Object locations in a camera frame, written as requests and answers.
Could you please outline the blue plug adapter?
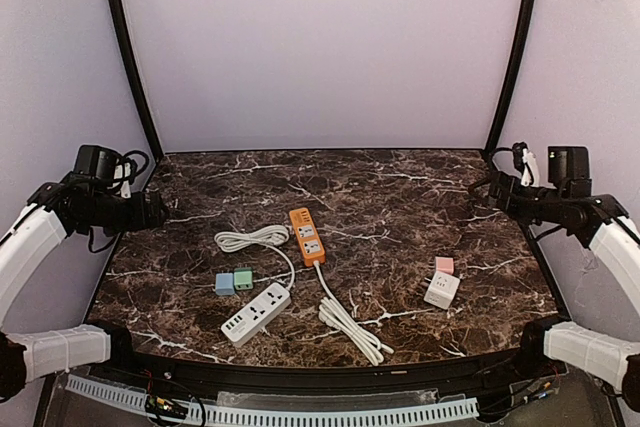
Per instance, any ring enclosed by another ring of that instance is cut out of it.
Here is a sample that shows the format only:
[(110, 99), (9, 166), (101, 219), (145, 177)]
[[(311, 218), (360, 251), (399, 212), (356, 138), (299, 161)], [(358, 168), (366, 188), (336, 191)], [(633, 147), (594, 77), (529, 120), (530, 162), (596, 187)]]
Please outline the blue plug adapter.
[(217, 296), (231, 296), (235, 294), (233, 273), (218, 273), (216, 275), (215, 293)]

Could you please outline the white cube socket adapter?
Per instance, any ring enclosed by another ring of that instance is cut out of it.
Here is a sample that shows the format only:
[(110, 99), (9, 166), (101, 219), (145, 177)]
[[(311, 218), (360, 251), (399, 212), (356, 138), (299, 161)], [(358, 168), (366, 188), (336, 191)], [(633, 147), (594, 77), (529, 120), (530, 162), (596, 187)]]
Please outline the white cube socket adapter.
[(448, 310), (457, 294), (459, 285), (460, 279), (458, 277), (436, 271), (429, 282), (423, 300), (427, 304)]

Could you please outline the green plug adapter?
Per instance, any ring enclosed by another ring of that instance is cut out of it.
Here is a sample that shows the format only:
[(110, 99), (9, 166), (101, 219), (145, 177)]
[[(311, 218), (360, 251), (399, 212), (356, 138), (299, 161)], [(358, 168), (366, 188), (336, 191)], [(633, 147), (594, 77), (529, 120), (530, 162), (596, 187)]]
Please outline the green plug adapter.
[(234, 289), (246, 291), (253, 289), (253, 270), (251, 267), (238, 267), (233, 272)]

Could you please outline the white power strip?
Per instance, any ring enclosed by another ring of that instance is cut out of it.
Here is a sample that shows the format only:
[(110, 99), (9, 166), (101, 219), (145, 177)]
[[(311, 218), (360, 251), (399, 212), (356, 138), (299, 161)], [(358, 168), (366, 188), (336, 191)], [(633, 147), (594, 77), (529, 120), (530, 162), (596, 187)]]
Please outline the white power strip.
[(250, 341), (291, 303), (290, 292), (272, 283), (222, 324), (222, 334), (236, 348)]

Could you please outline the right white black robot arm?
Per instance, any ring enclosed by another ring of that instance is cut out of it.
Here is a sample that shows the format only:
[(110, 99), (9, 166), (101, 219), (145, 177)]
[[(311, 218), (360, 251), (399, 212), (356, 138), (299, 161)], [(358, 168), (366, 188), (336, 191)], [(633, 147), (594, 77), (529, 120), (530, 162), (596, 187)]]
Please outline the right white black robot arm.
[[(611, 195), (592, 192), (589, 152), (583, 146), (548, 148), (548, 182), (540, 183), (535, 155), (524, 142), (509, 148), (515, 174), (495, 165), (471, 184), (486, 188), (486, 204), (523, 227), (550, 224), (592, 252), (613, 275), (633, 307), (639, 305), (639, 231), (628, 211)], [(526, 324), (514, 366), (531, 376), (546, 361), (576, 367), (610, 385), (629, 408), (639, 408), (639, 345), (599, 333), (561, 315)]]

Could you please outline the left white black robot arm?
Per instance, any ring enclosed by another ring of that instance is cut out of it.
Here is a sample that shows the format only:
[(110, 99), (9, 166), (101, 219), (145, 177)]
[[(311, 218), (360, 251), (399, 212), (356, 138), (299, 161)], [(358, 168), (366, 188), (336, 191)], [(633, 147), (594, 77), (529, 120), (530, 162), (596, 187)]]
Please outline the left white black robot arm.
[[(156, 229), (169, 210), (157, 193), (132, 191), (150, 164), (143, 151), (124, 154), (98, 145), (82, 145), (73, 169), (59, 182), (41, 185), (1, 238), (1, 313), (8, 314), (42, 262), (65, 240), (87, 237), (88, 250), (101, 230), (110, 249), (125, 233)], [(94, 321), (47, 332), (1, 334), (1, 399), (57, 372), (100, 363), (133, 364), (132, 336), (125, 327)]]

